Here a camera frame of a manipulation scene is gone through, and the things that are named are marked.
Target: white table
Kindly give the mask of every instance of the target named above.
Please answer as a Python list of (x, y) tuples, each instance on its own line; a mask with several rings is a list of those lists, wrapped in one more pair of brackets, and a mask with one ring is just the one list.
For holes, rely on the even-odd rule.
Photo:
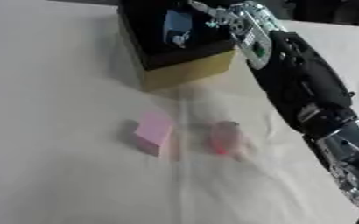
[[(359, 113), (359, 28), (286, 25), (357, 92)], [(178, 89), (145, 94), (136, 83), (114, 8), (0, 1), (0, 224), (351, 224), (358, 217), (239, 52), (226, 73)], [(178, 122), (180, 162), (123, 139), (152, 109)], [(241, 163), (203, 150), (205, 127), (222, 119), (239, 122), (254, 144)]]

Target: robotic hand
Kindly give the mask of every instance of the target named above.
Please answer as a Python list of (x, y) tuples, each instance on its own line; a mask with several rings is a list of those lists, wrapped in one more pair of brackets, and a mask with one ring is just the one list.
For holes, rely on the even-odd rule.
[(359, 207), (359, 118), (351, 108), (354, 93), (304, 39), (287, 32), (262, 4), (246, 1), (211, 8), (194, 0), (188, 3), (229, 27), (271, 103)]

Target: red object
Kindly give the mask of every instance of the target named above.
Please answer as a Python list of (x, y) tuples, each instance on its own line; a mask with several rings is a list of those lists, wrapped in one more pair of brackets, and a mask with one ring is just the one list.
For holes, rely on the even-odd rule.
[(226, 155), (236, 151), (240, 141), (239, 123), (223, 121), (211, 130), (211, 146), (216, 154)]

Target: pink block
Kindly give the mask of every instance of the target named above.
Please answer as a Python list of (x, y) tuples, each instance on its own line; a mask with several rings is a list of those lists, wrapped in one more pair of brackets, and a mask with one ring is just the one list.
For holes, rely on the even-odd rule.
[(164, 112), (150, 112), (142, 116), (135, 131), (138, 145), (155, 156), (172, 133), (172, 119)]

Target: open box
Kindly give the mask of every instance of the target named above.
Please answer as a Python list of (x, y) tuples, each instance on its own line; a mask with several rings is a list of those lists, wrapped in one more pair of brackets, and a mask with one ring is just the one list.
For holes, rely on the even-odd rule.
[(225, 72), (233, 56), (234, 42), (226, 28), (205, 25), (208, 15), (192, 11), (197, 40), (186, 49), (163, 41), (163, 25), (172, 0), (123, 0), (119, 2), (120, 27), (141, 63), (144, 90), (167, 88), (212, 74)]

